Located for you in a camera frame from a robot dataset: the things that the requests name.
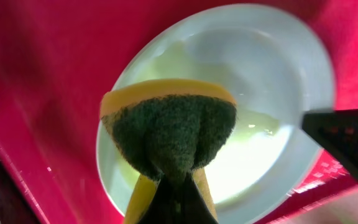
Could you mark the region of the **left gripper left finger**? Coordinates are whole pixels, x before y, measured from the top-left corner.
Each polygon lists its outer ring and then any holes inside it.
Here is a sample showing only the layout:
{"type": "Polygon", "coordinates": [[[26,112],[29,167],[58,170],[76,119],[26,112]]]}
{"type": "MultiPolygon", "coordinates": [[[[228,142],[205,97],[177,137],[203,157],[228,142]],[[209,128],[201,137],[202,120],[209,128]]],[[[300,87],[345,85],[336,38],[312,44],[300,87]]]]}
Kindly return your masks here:
{"type": "Polygon", "coordinates": [[[174,191],[167,179],[162,179],[157,191],[138,224],[174,224],[174,191]]]}

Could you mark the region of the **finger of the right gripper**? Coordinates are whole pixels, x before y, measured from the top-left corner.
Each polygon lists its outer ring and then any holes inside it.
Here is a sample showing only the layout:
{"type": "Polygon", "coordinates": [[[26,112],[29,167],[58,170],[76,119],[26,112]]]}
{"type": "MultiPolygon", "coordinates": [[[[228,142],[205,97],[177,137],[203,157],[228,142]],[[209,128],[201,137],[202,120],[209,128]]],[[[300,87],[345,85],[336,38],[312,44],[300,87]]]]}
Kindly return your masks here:
{"type": "Polygon", "coordinates": [[[301,128],[358,181],[358,109],[307,112],[301,128]]]}

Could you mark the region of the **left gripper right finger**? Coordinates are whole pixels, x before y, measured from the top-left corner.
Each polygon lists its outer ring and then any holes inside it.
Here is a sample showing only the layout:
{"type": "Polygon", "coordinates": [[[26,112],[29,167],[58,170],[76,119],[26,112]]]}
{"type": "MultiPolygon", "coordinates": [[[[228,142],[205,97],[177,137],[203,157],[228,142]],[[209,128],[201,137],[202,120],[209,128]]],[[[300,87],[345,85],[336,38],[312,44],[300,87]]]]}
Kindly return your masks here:
{"type": "Polygon", "coordinates": [[[181,187],[181,218],[182,224],[218,224],[212,213],[208,210],[191,174],[181,187]]]}

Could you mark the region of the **yellow green scrub sponge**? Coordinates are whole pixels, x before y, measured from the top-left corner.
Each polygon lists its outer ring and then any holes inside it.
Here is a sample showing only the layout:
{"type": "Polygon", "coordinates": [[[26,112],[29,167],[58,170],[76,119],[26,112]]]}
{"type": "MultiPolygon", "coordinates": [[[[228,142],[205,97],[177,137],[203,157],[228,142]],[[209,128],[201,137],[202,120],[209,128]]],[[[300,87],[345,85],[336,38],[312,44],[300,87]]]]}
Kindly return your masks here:
{"type": "Polygon", "coordinates": [[[138,223],[159,182],[167,179],[175,194],[174,224],[180,224],[187,174],[217,221],[204,168],[231,135],[236,113],[236,101],[226,89],[198,80],[148,80],[107,92],[101,100],[101,124],[140,174],[124,222],[138,223]]]}

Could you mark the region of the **light blue plate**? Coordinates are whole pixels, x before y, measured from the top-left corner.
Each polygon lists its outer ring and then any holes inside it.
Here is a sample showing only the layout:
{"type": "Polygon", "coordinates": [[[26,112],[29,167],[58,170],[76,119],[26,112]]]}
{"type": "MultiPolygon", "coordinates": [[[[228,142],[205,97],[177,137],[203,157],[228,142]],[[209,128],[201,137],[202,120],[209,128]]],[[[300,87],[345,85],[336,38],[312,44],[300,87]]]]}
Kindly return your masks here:
{"type": "Polygon", "coordinates": [[[334,72],[321,41],[289,13],[233,4],[189,16],[150,41],[114,88],[162,78],[217,83],[237,101],[235,130],[205,168],[220,223],[268,215],[321,155],[301,120],[333,108],[334,72]]]}

